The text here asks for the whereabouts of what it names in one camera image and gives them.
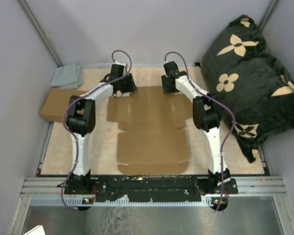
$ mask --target floral pillow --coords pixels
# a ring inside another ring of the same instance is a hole
[[[253,19],[241,16],[215,39],[201,63],[209,91],[235,115],[233,134],[250,163],[268,136],[294,129],[294,82],[266,47]],[[223,114],[230,127],[231,116]]]

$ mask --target beige table surface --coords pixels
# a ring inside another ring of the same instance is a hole
[[[84,69],[84,83],[78,90],[93,89],[103,77],[110,72],[110,68]],[[132,68],[133,78],[137,87],[161,86],[163,67]],[[207,89],[199,67],[190,67],[191,79],[203,89]],[[121,174],[117,168],[118,124],[106,120],[108,100],[96,107],[96,127],[92,132],[89,145],[89,162],[92,174]],[[190,165],[185,174],[207,174],[208,155],[206,140],[202,131],[197,130],[193,120],[186,120],[186,131],[190,147]],[[221,141],[228,129],[221,123]],[[260,157],[250,164],[243,156],[236,139],[231,135],[225,146],[225,160],[231,174],[263,174],[264,170]],[[47,148],[41,174],[68,174],[72,167],[72,143],[70,134],[61,123],[54,123],[49,145]]]

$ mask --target gray floor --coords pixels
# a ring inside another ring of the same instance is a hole
[[[228,208],[30,207],[23,232],[42,224],[46,235],[279,235],[273,199],[230,198]]]

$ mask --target towel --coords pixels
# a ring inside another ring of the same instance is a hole
[[[71,63],[56,69],[51,86],[62,89],[76,89],[83,84],[83,70],[81,65]]]

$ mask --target wall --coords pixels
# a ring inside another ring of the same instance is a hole
[[[55,64],[16,0],[0,1],[0,235],[7,234],[45,122]]]
[[[264,30],[269,48],[294,79],[294,0],[279,3]],[[294,208],[294,131],[274,136],[265,145],[273,172],[283,177]]]
[[[27,0],[64,64],[110,63],[115,49],[139,65],[162,65],[171,50],[189,64],[219,32],[248,14],[259,22],[270,0]]]

